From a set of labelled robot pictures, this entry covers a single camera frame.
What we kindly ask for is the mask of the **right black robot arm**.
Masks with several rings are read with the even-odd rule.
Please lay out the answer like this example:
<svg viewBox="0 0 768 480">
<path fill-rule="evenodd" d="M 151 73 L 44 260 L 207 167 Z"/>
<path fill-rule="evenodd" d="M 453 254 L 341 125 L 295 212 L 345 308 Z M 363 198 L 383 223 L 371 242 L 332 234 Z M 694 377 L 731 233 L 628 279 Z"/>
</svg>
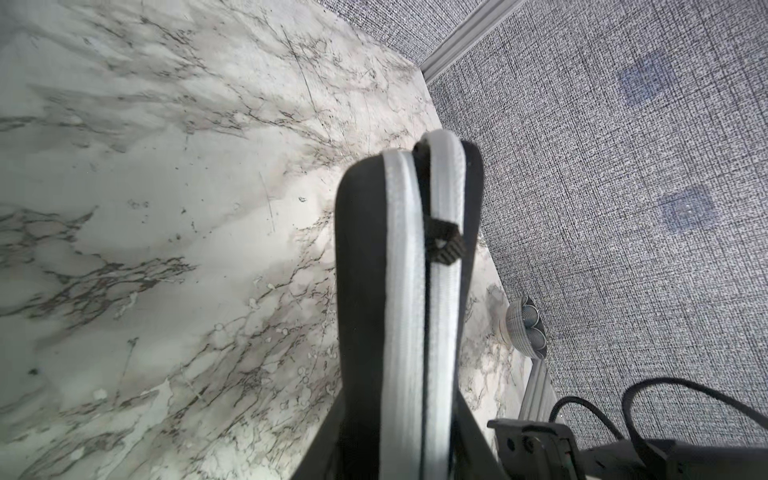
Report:
<svg viewBox="0 0 768 480">
<path fill-rule="evenodd" d="M 642 458 L 629 440 L 580 449 L 564 424 L 496 419 L 500 463 L 510 479 L 765 479 L 764 448 L 700 447 L 649 440 Z"/>
</svg>

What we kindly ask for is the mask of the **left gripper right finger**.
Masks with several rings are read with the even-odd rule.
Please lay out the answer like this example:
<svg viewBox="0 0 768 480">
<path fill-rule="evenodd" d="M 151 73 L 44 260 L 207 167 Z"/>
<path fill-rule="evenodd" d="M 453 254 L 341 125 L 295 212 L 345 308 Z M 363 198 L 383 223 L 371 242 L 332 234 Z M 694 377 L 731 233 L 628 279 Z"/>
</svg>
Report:
<svg viewBox="0 0 768 480">
<path fill-rule="evenodd" d="M 453 407 L 452 456 L 453 479 L 507 478 L 460 391 Z"/>
</svg>

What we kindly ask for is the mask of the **grey case back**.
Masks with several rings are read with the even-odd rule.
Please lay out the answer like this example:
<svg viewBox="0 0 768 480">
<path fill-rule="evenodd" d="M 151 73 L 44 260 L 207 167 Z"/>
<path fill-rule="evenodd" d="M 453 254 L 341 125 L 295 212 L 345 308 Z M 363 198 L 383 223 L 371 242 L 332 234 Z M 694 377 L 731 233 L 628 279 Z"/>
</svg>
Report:
<svg viewBox="0 0 768 480">
<path fill-rule="evenodd" d="M 479 233 L 478 148 L 434 130 L 344 174 L 335 260 L 344 479 L 447 479 Z"/>
</svg>

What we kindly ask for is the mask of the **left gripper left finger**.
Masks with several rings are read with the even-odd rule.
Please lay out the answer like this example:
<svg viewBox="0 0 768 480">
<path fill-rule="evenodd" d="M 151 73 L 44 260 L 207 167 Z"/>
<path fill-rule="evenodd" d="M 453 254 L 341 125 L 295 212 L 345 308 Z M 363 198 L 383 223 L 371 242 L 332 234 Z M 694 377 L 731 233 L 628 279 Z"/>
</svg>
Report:
<svg viewBox="0 0 768 480">
<path fill-rule="evenodd" d="M 339 440 L 345 419 L 345 401 L 340 393 L 323 420 L 292 480 L 341 479 Z"/>
</svg>

